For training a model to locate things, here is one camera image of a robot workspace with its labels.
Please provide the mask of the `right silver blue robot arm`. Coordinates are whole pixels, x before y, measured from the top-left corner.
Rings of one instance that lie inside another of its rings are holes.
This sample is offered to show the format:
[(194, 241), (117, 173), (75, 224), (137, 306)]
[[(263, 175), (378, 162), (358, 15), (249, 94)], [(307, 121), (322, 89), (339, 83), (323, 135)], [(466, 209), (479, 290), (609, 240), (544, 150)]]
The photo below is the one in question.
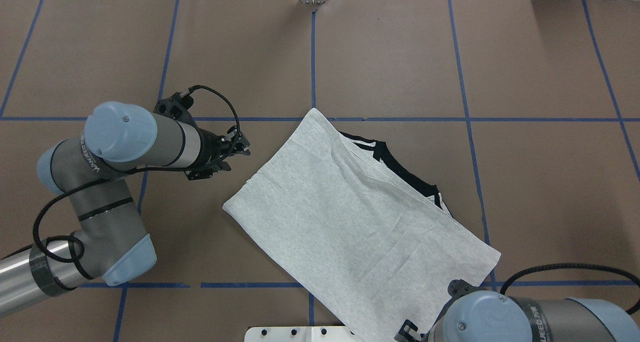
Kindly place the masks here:
[(396, 341), (638, 341), (626, 311), (603, 299), (537, 300), (474, 291), (452, 299), (423, 334), (406, 320)]

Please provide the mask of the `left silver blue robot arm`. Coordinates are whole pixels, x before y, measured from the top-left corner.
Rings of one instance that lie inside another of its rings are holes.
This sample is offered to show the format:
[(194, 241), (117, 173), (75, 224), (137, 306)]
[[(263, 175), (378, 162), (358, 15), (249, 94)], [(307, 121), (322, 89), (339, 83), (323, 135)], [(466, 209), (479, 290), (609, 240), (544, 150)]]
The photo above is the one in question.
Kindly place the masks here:
[(150, 112), (100, 104), (82, 134), (39, 158), (39, 180), (55, 197), (35, 217), (32, 244), (1, 260), (1, 316), (97, 278), (117, 286), (149, 271), (157, 255), (126, 178), (162, 171), (208, 179), (249, 146), (238, 123), (213, 134), (178, 105)]

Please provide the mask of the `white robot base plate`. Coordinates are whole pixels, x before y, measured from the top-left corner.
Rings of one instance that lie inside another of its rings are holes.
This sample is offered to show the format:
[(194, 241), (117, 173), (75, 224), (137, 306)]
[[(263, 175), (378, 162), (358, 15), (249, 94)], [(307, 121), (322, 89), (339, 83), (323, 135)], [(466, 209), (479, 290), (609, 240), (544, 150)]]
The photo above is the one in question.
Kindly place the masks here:
[(361, 341), (345, 326), (256, 326), (244, 341)]

